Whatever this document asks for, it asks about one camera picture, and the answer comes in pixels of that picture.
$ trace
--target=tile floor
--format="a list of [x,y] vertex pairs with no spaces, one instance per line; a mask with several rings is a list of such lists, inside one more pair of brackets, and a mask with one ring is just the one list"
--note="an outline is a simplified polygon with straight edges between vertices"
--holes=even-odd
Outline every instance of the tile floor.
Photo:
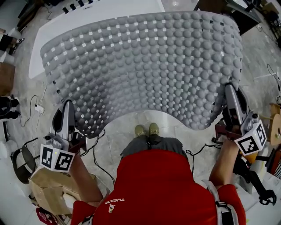
[[[71,0],[65,0],[50,10],[50,19],[61,14],[61,9],[69,5]],[[191,11],[197,0],[162,0],[166,11]],[[44,89],[47,81],[44,74],[28,78],[30,55],[36,33],[43,24],[48,22],[46,8],[41,8],[33,21],[23,32],[25,41],[18,48],[16,58],[16,71],[14,79],[13,94],[21,100],[22,124],[29,116],[29,101],[33,95],[38,95],[38,101],[42,99],[41,105],[45,107],[45,114],[40,116],[32,110],[32,119],[24,128],[20,126],[19,120],[9,121],[8,129],[11,137],[21,146],[24,142],[34,137],[42,137],[49,131],[50,117],[55,109],[52,103],[50,87]],[[267,25],[262,24],[264,31],[270,34]],[[251,29],[242,36],[244,58],[241,85],[246,92],[250,107],[258,113],[269,114],[266,107],[269,102],[274,102],[278,89],[273,77],[268,76],[267,63],[274,71],[280,72],[281,50],[270,39],[268,35],[259,32],[257,28]],[[200,150],[204,143],[210,144],[214,136],[214,124],[203,131],[193,131],[186,128],[172,116],[157,111],[142,111],[124,115],[105,127],[106,135],[100,139],[95,148],[97,161],[113,177],[116,177],[116,170],[120,162],[120,153],[126,145],[134,138],[134,127],[143,124],[146,128],[151,122],[156,122],[160,127],[160,135],[164,137],[176,137],[183,143],[184,149],[193,152]],[[88,140],[87,145],[91,146],[95,139]],[[30,145],[34,155],[39,154],[40,140],[36,145]],[[216,161],[218,151],[214,148],[206,148],[195,158],[195,177],[207,176]],[[111,189],[112,181],[107,174],[94,165],[92,154],[83,158],[88,170],[98,175]]]

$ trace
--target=black strap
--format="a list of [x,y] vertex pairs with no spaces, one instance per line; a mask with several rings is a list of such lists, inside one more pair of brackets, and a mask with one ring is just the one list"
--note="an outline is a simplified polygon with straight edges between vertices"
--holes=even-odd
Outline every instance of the black strap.
[[231,209],[227,206],[225,202],[219,202],[216,201],[216,205],[219,208],[225,208],[228,211],[222,212],[221,213],[221,218],[222,218],[222,223],[223,225],[234,225],[233,217],[232,217],[232,212]]

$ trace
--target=gray soft robotic surface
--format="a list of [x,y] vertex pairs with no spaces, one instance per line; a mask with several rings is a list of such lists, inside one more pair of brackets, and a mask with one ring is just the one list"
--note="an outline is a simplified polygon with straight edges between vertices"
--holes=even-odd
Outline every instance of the gray soft robotic surface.
[[210,126],[225,84],[241,79],[235,22],[208,12],[113,18],[70,30],[41,49],[56,103],[71,100],[76,128],[96,137],[129,112],[168,113],[187,127]]

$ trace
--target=black cable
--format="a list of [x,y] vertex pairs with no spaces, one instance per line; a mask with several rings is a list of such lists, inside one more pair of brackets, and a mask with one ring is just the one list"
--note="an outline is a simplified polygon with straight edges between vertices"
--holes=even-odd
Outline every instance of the black cable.
[[95,156],[95,146],[97,145],[98,140],[101,139],[101,138],[105,135],[105,130],[104,130],[104,129],[102,129],[102,130],[103,130],[104,133],[103,133],[101,136],[99,136],[99,135],[97,136],[97,139],[96,139],[94,145],[93,145],[92,147],[90,147],[89,149],[87,149],[83,154],[81,154],[81,157],[87,155],[88,152],[89,152],[91,149],[93,149],[93,157],[94,157],[94,163],[95,163],[95,165],[96,165],[97,167],[99,167],[102,171],[104,171],[105,173],[107,173],[108,176],[110,176],[110,178],[112,179],[113,185],[115,185],[115,179],[114,179],[105,169],[103,169],[103,168],[97,163],[97,158],[96,158],[96,156]]
[[38,99],[38,96],[37,96],[37,95],[34,95],[34,96],[32,96],[32,98],[31,98],[31,100],[30,100],[30,104],[29,104],[29,118],[25,121],[25,123],[23,124],[23,126],[22,126],[22,115],[19,114],[20,117],[21,117],[21,118],[20,118],[21,127],[25,127],[27,121],[29,121],[30,118],[31,118],[31,101],[32,101],[33,97],[35,97],[35,96],[36,96],[36,103],[35,103],[35,106],[37,106],[37,99]]
[[46,6],[44,6],[44,7],[48,10],[48,13],[49,13],[49,15],[48,15],[46,20],[51,20],[51,19],[49,19],[49,17],[51,16],[52,12],[50,12],[49,9]]
[[267,64],[267,70],[268,70],[268,72],[270,73],[270,75],[273,76],[273,77],[275,78],[275,80],[277,81],[278,90],[280,91],[281,88],[280,88],[279,83],[280,83],[281,81],[280,81],[280,79],[279,79],[278,76],[275,76],[275,75],[274,75],[274,74],[276,74],[276,72],[274,72],[274,70],[271,68],[271,66],[270,66],[269,64]]
[[192,174],[194,172],[194,156],[198,155],[200,152],[203,151],[203,149],[208,146],[208,147],[215,147],[217,149],[221,149],[221,145],[218,145],[218,144],[215,144],[215,145],[207,145],[207,144],[204,144],[204,146],[200,149],[200,151],[196,152],[196,153],[192,153],[190,150],[186,150],[185,152],[189,155],[192,156]]

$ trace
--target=white table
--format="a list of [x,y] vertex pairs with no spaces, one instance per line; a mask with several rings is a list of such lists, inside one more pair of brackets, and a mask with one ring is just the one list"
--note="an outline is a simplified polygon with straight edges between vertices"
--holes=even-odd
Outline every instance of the white table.
[[85,3],[83,7],[78,7],[77,2],[74,3],[76,5],[74,11],[68,7],[69,13],[62,13],[38,30],[31,53],[29,78],[45,73],[40,56],[42,46],[71,29],[120,16],[165,11],[161,0],[102,0],[91,4]]

